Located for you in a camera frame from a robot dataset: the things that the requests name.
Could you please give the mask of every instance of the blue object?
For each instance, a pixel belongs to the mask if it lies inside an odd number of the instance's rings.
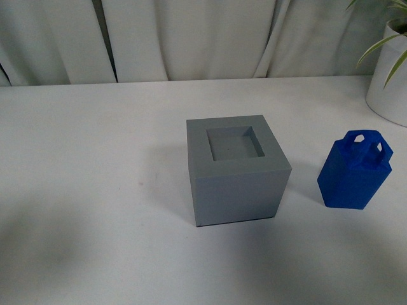
[[[349,131],[335,141],[317,179],[325,205],[362,210],[392,171],[392,154],[376,130]]]

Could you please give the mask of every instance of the white tabletop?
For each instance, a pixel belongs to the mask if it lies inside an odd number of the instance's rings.
[[[0,304],[406,304],[407,128],[366,77],[0,89]],[[186,120],[263,114],[293,171],[274,219],[195,227]],[[324,206],[333,142],[374,129],[393,172]]]

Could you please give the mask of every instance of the gray box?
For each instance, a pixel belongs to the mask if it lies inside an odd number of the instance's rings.
[[[263,116],[186,121],[197,227],[274,217],[291,165]]]

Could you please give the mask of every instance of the plant pot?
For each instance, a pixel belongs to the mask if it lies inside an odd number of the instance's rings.
[[[384,37],[398,34],[407,18],[387,22]],[[407,50],[407,37],[399,36],[383,45],[375,73],[366,95],[369,107],[383,118],[407,127],[407,63],[405,62],[384,87],[389,72],[403,51]]]

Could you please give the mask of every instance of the white curtain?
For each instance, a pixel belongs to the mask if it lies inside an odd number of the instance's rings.
[[[387,4],[349,2],[0,0],[0,86],[371,74]]]
[[[356,69],[361,55],[383,36],[395,17],[389,1],[293,1],[270,61],[269,77],[372,74],[379,52]]]

